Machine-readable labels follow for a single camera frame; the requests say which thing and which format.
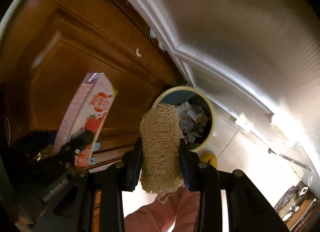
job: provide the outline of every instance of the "strawberry illustration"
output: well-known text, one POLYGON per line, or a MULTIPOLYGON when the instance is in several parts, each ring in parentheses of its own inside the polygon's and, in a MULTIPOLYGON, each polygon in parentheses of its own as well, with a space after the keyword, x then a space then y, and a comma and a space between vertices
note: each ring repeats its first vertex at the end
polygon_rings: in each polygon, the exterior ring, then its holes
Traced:
POLYGON ((96 133, 101 124, 101 121, 102 121, 102 117, 96 118, 95 114, 91 114, 89 117, 87 117, 87 121, 85 121, 84 128, 93 133, 96 133))

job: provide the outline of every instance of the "tile grout line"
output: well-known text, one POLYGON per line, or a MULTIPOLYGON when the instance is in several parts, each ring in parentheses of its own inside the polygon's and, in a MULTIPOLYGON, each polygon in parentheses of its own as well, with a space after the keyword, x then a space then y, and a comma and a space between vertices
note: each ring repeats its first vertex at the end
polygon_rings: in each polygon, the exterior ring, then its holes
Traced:
POLYGON ((223 151, 219 154, 222 155, 222 153, 224 152, 224 150, 228 147, 228 145, 231 143, 231 141, 234 139, 234 137, 236 136, 236 134, 238 133, 239 129, 236 131, 236 133, 234 134, 234 136, 231 138, 230 142, 228 142, 227 146, 223 149, 223 151))

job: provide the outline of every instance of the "person's leg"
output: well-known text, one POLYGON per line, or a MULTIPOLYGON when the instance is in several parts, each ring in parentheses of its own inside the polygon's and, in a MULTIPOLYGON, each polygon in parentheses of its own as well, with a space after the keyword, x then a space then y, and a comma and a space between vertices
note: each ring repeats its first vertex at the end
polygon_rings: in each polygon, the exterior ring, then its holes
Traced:
POLYGON ((176 224, 172 232, 193 232, 200 204, 200 192, 184 187, 177 207, 176 224))
POLYGON ((126 232, 167 232, 176 219, 182 189, 170 193, 165 204, 157 197, 151 204, 142 206, 124 218, 126 232))

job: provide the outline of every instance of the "white tile floor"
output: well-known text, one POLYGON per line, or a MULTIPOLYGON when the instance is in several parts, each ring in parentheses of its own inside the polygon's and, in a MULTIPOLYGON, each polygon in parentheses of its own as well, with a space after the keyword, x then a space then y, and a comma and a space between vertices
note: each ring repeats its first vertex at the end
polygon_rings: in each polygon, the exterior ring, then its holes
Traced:
MULTIPOLYGON (((229 119, 217 115, 214 136, 198 154, 213 152, 218 159, 218 170, 242 170, 274 206, 300 178, 285 160, 269 154, 265 147, 258 146, 252 141, 255 139, 248 137, 250 136, 242 133, 229 119)), ((144 192, 140 183, 134 192, 123 192, 124 216, 153 202, 155 197, 156 195, 144 192)))

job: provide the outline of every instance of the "yellow rim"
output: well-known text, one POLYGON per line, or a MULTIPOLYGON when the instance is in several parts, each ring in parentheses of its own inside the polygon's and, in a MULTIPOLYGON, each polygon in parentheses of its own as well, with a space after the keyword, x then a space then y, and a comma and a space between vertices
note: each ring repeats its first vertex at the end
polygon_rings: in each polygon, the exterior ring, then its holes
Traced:
POLYGON ((212 137, 213 135, 213 130, 214 130, 214 118, 215 118, 215 112, 214 112, 214 108, 213 108, 213 105, 211 103, 211 101, 206 97, 206 95, 204 93, 202 93, 201 91, 195 89, 195 88, 191 88, 191 87, 184 87, 184 86, 180 86, 180 87, 174 87, 172 89, 169 89, 165 92, 163 92, 157 99, 156 101, 153 103, 152 105, 152 108, 155 108, 159 103, 160 101, 166 97, 168 94, 170 93, 173 93, 175 91, 180 91, 180 90, 187 90, 187 91, 191 91, 191 92, 194 92, 196 94, 198 94, 199 96, 201 96, 204 101, 208 104, 209 108, 210 108, 210 111, 211 111, 211 116, 212 116, 212 126, 211 126, 211 129, 210 129, 210 132, 208 134, 208 137, 207 139, 197 148, 191 150, 192 152, 197 152, 199 151, 200 149, 202 149, 206 144, 207 142, 210 140, 210 138, 212 137))

